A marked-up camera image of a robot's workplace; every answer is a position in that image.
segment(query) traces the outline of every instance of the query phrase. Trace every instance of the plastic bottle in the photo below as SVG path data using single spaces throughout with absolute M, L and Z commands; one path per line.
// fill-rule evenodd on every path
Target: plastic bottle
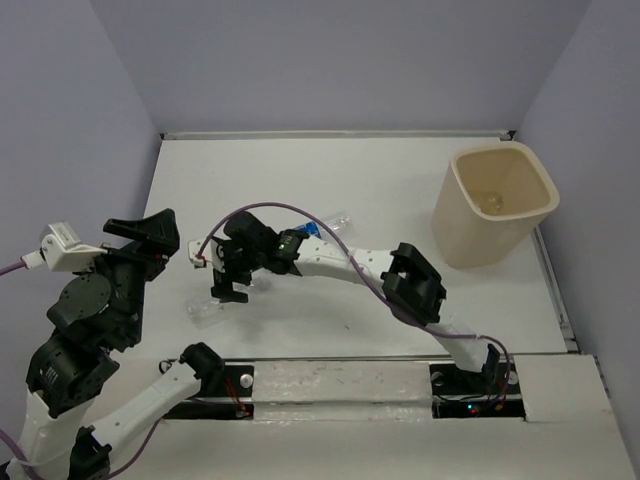
M 330 217 L 321 219 L 327 227 L 342 237 L 351 227 L 351 215 L 347 212 L 339 212 Z M 308 222 L 295 227 L 295 230 L 307 232 L 309 235 L 330 240 L 331 236 L 315 222 Z M 239 292 L 247 293 L 249 296 L 264 292 L 271 288 L 271 280 L 265 272 L 259 277 L 254 277 L 249 286 L 236 284 L 235 289 Z M 232 316 L 233 309 L 241 307 L 235 303 L 220 303 L 220 299 L 210 295 L 200 295 L 187 300 L 187 315 L 197 328 L 207 328 L 222 323 Z
M 271 288 L 271 280 L 265 276 L 255 277 L 248 286 L 236 284 L 235 290 L 249 296 L 265 292 Z M 239 305 L 233 302 L 220 303 L 219 298 L 200 295 L 186 301 L 187 315 L 197 328 L 207 328 L 230 318 L 230 313 Z
M 321 220 L 340 237 L 342 237 L 345 232 L 348 232 L 352 226 L 351 215 L 347 212 L 339 212 L 330 217 L 321 218 Z M 299 225 L 295 227 L 294 230 L 307 232 L 309 235 L 322 238 L 323 240 L 329 240 L 331 238 L 331 236 L 327 234 L 327 232 L 316 222 L 308 222 L 303 225 Z

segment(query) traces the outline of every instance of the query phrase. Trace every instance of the wastebasket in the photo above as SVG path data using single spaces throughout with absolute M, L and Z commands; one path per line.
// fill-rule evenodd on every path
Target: wastebasket
M 450 266 L 479 267 L 502 260 L 559 200 L 533 151 L 505 142 L 451 161 L 431 227 Z

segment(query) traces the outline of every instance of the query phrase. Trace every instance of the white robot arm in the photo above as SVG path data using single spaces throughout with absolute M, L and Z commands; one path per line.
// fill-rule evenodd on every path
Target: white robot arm
M 459 369 L 490 376 L 487 370 L 497 366 L 499 354 L 486 339 L 465 325 L 439 323 L 446 290 L 438 272 L 412 245 L 401 243 L 395 250 L 347 247 L 347 257 L 337 245 L 304 232 L 276 233 L 246 211 L 231 217 L 224 232 L 229 240 L 212 238 L 201 254 L 205 239 L 189 243 L 189 259 L 196 268 L 213 266 L 211 292 L 223 302 L 246 302 L 247 295 L 235 292 L 233 283 L 248 284 L 251 272 L 259 268 L 366 285 L 399 320 L 431 333 Z
M 18 445 L 24 459 L 0 468 L 0 478 L 106 479 L 111 462 L 142 430 L 220 381 L 222 359 L 203 343 L 191 345 L 167 375 L 113 414 L 83 427 L 86 411 L 119 368 L 110 352 L 141 339 L 145 283 L 180 247 L 172 210 L 137 222 L 109 220 L 104 230 L 132 241 L 119 249 L 92 247 L 82 244 L 68 224 L 57 223 L 47 228 L 41 249 L 23 257 L 28 268 L 46 263 L 53 271 L 78 276 L 47 312 L 55 330 L 33 355 L 27 373 L 27 416 Z

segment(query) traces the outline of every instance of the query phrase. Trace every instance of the white table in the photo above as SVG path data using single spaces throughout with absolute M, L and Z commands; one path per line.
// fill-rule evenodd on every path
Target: white table
M 552 355 L 516 356 L 515 360 L 526 422 L 517 418 L 436 420 L 429 415 L 429 403 L 406 416 L 402 414 L 406 406 L 388 404 L 380 410 L 379 405 L 364 405 L 354 411 L 349 403 L 336 402 L 324 410 L 321 402 L 307 405 L 307 414 L 319 413 L 302 417 L 284 411 L 278 420 L 165 421 L 138 462 L 121 478 L 633 480 L 593 359 Z M 415 372 L 411 362 L 388 363 L 395 370 L 406 363 L 407 372 Z M 107 383 L 92 415 L 106 413 L 157 375 L 155 362 L 129 359 Z M 304 377 L 301 372 L 302 387 L 296 387 L 296 399 L 325 394 L 326 389 L 316 390 L 314 382 Z M 259 378 L 256 376 L 255 396 L 264 391 Z M 281 396 L 291 391 L 291 380 L 297 380 L 293 376 L 275 378 L 275 382 L 263 383 Z M 413 396 L 425 379 L 415 373 L 411 379 L 407 386 Z M 393 386 L 380 383 L 376 395 L 398 395 L 396 387 L 403 380 L 409 377 L 395 378 Z M 428 390 L 422 394 L 424 399 Z M 383 414 L 377 416 L 376 408 Z M 363 410 L 369 420 L 362 420 Z M 256 406 L 256 418 L 259 412 Z M 116 468 L 131 458 L 141 441 L 123 453 Z
M 315 138 L 173 140 L 162 145 L 146 214 L 173 208 L 183 249 L 147 287 L 143 341 L 128 355 L 169 356 L 206 341 L 225 358 L 441 355 L 429 335 L 396 321 L 366 289 L 330 279 L 273 277 L 268 294 L 233 305 L 232 320 L 199 330 L 185 301 L 207 295 L 211 271 L 194 271 L 186 243 L 230 211 L 281 201 L 318 216 L 347 210 L 349 244 L 413 243 L 441 272 L 443 322 L 466 323 L 513 353 L 565 352 L 558 320 L 527 238 L 501 263 L 458 271 L 442 260 L 430 230 L 448 162 L 497 138 Z M 274 229 L 304 223 L 278 209 L 254 212 Z
M 117 408 L 153 382 L 159 359 L 205 341 L 227 359 L 262 359 L 254 362 L 255 419 L 162 422 L 123 480 L 632 480 L 593 359 L 566 354 L 533 240 L 523 241 L 498 265 L 468 271 L 449 268 L 436 249 L 429 219 L 447 162 L 462 149 L 496 141 L 167 141 L 146 213 L 173 208 L 183 245 L 203 237 L 235 208 L 266 200 L 291 203 L 318 216 L 347 210 L 355 223 L 347 240 L 354 246 L 384 249 L 400 241 L 413 243 L 442 273 L 448 289 L 443 321 L 465 322 L 521 354 L 515 362 L 526 422 L 433 419 L 425 362 L 445 352 L 428 335 L 395 321 L 361 287 L 327 279 L 273 278 L 268 293 L 230 310 L 232 319 L 198 330 L 184 303 L 208 291 L 211 273 L 194 271 L 181 252 L 148 285 L 143 342 L 119 359 L 123 368 L 107 383 L 90 418 Z M 285 211 L 255 213 L 275 229 L 303 223 Z M 378 369 L 384 357 L 414 355 L 422 360 L 386 361 Z M 340 377 L 340 382 L 331 382 L 335 379 L 326 371 L 320 379 L 314 376 L 309 370 L 313 362 L 267 360 L 300 357 L 377 359 L 351 364 L 357 374 Z M 290 376 L 282 374 L 286 368 Z M 327 371 L 337 374 L 338 369 Z M 349 401 L 332 400 L 332 395 L 341 398 L 343 384 Z M 355 399 L 355 409 L 351 395 L 363 396 Z M 409 405 L 397 401 L 403 395 Z M 291 398 L 305 403 L 302 411 L 280 410 L 279 399 Z M 373 402 L 380 399 L 383 405 Z

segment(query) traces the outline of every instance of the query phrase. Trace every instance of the lavender wall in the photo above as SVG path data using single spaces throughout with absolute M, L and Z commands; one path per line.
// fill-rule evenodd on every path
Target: lavender wall
M 515 128 L 588 0 L 91 0 L 161 131 Z
M 560 208 L 544 224 L 579 344 L 599 356 L 640 473 L 640 3 L 594 0 L 518 139 Z
M 3 0 L 0 7 L 0 266 L 38 248 L 67 219 L 85 241 L 111 216 L 138 216 L 157 131 L 86 0 Z M 51 333 L 45 317 L 70 275 L 0 279 L 0 427 L 17 437 L 24 377 Z M 0 446 L 0 463 L 9 458 Z

